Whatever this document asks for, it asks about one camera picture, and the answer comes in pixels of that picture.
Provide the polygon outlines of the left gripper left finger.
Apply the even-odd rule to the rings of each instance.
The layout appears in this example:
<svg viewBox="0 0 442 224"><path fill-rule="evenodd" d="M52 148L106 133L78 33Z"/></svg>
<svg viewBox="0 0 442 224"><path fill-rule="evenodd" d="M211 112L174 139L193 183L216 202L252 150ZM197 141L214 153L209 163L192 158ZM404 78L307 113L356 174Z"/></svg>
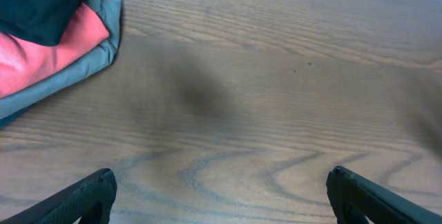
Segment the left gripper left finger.
<svg viewBox="0 0 442 224"><path fill-rule="evenodd" d="M116 195L113 171L100 169L1 224L108 224Z"/></svg>

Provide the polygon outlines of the black t-shirt with logo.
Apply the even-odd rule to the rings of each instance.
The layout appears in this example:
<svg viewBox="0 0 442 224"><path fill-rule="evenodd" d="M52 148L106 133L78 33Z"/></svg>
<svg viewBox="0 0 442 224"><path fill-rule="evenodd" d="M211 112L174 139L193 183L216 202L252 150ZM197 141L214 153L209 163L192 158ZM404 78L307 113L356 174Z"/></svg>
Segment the black t-shirt with logo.
<svg viewBox="0 0 442 224"><path fill-rule="evenodd" d="M83 0L1 0L1 32L43 46L60 43Z"/></svg>

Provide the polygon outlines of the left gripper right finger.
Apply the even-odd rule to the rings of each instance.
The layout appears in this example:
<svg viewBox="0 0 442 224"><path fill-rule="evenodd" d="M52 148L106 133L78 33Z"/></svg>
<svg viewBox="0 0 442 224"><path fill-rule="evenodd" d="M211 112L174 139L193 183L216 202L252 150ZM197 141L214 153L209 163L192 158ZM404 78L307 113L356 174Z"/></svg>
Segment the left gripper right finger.
<svg viewBox="0 0 442 224"><path fill-rule="evenodd" d="M440 215L342 166L329 172L326 187L338 224L441 224Z"/></svg>

